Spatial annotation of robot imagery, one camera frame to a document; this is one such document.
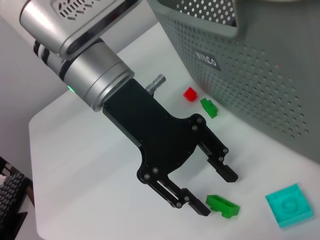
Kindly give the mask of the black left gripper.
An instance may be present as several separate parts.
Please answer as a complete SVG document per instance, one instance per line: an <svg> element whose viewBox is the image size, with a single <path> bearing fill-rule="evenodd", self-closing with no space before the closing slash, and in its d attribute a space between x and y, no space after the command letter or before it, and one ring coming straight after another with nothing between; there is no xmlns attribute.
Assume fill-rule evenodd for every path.
<svg viewBox="0 0 320 240"><path fill-rule="evenodd" d="M229 149L204 120L198 122L199 114L187 118L172 116L135 79L127 81L105 101L103 114L139 148L142 162L137 178L146 183L145 175L158 169L160 178L151 176L149 186L173 208L188 204L200 216L211 213L187 188L179 188L167 176L191 156L197 145L227 183L238 180L238 175L224 164Z"/></svg>

